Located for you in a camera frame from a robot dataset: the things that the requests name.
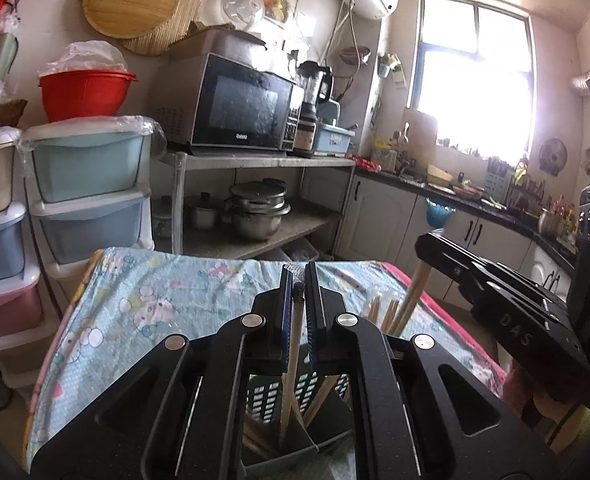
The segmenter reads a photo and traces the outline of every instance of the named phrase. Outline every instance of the cooking pot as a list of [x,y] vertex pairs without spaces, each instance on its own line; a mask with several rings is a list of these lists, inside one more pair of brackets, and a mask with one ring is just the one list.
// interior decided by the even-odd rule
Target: cooking pot
[[201,231],[214,229],[219,224],[224,201],[202,192],[185,199],[184,215],[189,227]]
[[281,218],[290,212],[290,205],[284,204],[281,208],[251,213],[241,209],[233,209],[231,222],[233,229],[244,238],[264,241],[273,236],[281,225]]
[[245,182],[230,187],[230,202],[234,209],[248,212],[279,210],[286,200],[286,189],[271,182]]

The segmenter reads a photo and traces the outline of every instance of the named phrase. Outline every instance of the metal shelf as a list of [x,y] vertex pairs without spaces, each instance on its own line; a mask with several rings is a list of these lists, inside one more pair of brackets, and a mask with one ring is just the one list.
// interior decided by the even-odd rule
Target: metal shelf
[[[230,260],[252,258],[342,218],[341,214],[306,200],[294,198],[288,202],[291,205],[290,213],[282,218],[279,230],[265,242],[244,240],[232,230],[229,224],[213,231],[185,229],[182,254]],[[171,253],[170,240],[156,240],[155,249]]]
[[175,167],[176,158],[185,160],[185,171],[228,170],[235,168],[350,168],[355,165],[350,158],[337,156],[235,156],[235,155],[188,155],[184,152],[167,152],[161,159]]

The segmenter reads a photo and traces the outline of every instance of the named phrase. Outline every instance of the cloth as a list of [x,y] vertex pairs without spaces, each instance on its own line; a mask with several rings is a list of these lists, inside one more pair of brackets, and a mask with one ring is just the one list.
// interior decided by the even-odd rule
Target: cloth
[[[73,300],[36,385],[25,461],[133,364],[172,333],[195,339],[248,312],[280,284],[282,262],[215,260],[109,248]],[[404,296],[409,279],[380,262],[317,264],[321,286],[358,314],[374,286]],[[402,337],[427,333],[499,394],[505,375],[470,336],[422,295]]]

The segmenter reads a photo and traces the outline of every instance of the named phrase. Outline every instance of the pot lid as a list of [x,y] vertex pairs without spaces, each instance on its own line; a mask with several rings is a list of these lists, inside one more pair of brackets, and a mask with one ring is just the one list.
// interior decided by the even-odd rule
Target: pot lid
[[245,182],[230,187],[230,194],[245,200],[271,200],[286,196],[286,189],[269,182]]
[[215,211],[222,211],[226,206],[225,202],[219,198],[215,198],[205,191],[198,195],[187,196],[184,199],[186,207],[195,209],[214,209]]

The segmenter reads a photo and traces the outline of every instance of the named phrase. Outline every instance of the woven basket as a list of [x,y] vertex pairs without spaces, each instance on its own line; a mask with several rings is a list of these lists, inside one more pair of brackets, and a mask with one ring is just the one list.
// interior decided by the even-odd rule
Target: woven basket
[[13,128],[17,126],[27,104],[28,101],[25,99],[0,104],[0,128],[2,126],[12,126]]

